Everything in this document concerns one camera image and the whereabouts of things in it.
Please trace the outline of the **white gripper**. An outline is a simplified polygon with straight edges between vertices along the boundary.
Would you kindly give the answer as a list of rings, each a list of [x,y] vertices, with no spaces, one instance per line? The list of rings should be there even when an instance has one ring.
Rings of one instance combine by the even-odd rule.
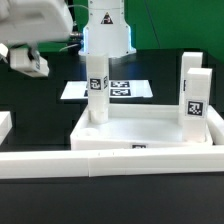
[[[0,59],[8,62],[3,43],[33,43],[67,39],[73,19],[64,0],[0,0]],[[28,47],[30,61],[38,61],[37,45]]]

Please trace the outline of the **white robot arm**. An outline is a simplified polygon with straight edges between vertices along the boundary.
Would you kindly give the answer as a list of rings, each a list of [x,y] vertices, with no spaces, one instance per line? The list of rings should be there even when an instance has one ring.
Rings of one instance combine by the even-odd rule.
[[[83,30],[82,56],[105,54],[120,58],[135,52],[121,0],[93,2]],[[0,0],[0,45],[26,44],[28,49],[4,54],[14,68],[38,70],[47,65],[36,44],[67,39],[73,19],[64,0]]]

